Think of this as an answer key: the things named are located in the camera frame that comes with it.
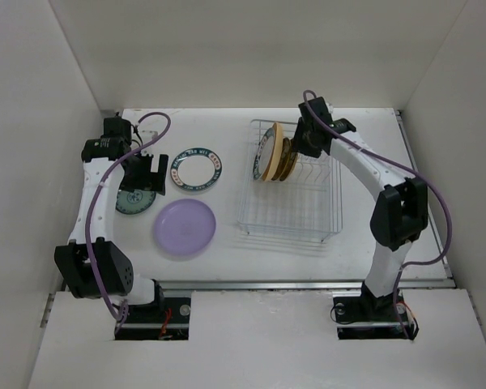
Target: white tabletop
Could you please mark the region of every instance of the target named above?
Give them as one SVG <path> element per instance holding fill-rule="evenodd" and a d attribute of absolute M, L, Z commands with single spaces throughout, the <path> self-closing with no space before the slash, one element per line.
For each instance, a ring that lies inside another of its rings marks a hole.
<path fill-rule="evenodd" d="M 58 293 L 30 389 L 486 389 L 465 290 L 407 290 L 408 340 L 338 340 L 328 292 L 201 292 L 187 341 L 112 341 L 102 300 Z"/>
<path fill-rule="evenodd" d="M 136 122 L 153 109 L 127 109 L 123 117 Z M 211 245 L 189 260 L 174 259 L 154 243 L 153 222 L 166 204 L 192 197 L 168 176 L 167 194 L 137 216 L 119 213 L 114 219 L 115 243 L 134 264 L 136 272 L 157 280 L 363 280 L 370 269 L 374 238 L 369 230 L 374 201 L 368 191 L 342 167 L 343 230 L 324 244 L 248 237 L 237 225 L 237 211 L 245 174 L 249 123 L 253 119 L 296 122 L 298 109 L 166 109 L 171 129 L 154 146 L 155 154 L 175 156 L 190 147 L 216 152 L 223 163 L 219 181 L 195 199 L 205 202 L 217 219 Z M 335 118 L 348 118 L 375 151 L 410 164 L 393 109 L 335 109 Z M 148 118 L 140 130 L 161 131 L 164 119 Z M 427 261 L 438 254 L 431 228 L 422 232 L 407 260 Z M 408 268 L 404 279 L 444 279 L 442 264 Z"/>

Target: bolt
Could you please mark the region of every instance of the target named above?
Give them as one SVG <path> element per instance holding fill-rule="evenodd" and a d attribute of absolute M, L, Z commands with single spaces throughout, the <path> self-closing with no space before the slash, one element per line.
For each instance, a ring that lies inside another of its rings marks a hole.
<path fill-rule="evenodd" d="M 191 313 L 191 307 L 188 306 L 187 304 L 184 304 L 183 306 L 180 307 L 180 314 L 182 316 L 189 316 Z"/>
<path fill-rule="evenodd" d="M 344 309 L 344 304 L 339 302 L 337 305 L 335 305 L 335 313 L 336 314 L 345 314 L 346 310 Z"/>

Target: dish rack tray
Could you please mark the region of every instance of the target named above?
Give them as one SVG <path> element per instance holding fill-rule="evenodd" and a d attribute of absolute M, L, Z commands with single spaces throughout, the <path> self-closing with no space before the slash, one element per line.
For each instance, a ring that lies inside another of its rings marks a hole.
<path fill-rule="evenodd" d="M 249 126 L 249 151 L 237 221 L 249 235 L 324 242 L 342 230 L 340 163 L 324 152 L 315 159 L 300 155 L 284 182 L 255 181 L 254 157 L 261 137 L 274 121 Z M 297 123 L 278 122 L 290 139 Z"/>

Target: purple plate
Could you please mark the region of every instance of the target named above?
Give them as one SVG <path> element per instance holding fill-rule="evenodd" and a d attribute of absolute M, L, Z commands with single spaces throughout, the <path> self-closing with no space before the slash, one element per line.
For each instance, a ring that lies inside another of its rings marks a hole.
<path fill-rule="evenodd" d="M 153 226 L 157 245 L 172 255 L 198 253 L 209 244 L 215 231 L 214 213 L 205 203 L 194 199 L 166 205 Z"/>

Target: dish rack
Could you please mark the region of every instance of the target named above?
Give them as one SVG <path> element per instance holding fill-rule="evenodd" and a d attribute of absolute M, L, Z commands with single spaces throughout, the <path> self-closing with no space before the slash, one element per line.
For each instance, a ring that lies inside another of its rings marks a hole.
<path fill-rule="evenodd" d="M 250 123 L 249 151 L 237 221 L 249 235 L 324 242 L 342 230 L 340 163 L 324 152 L 315 159 L 300 155 L 284 182 L 255 181 L 258 144 L 274 121 Z M 278 122 L 290 139 L 297 123 Z"/>

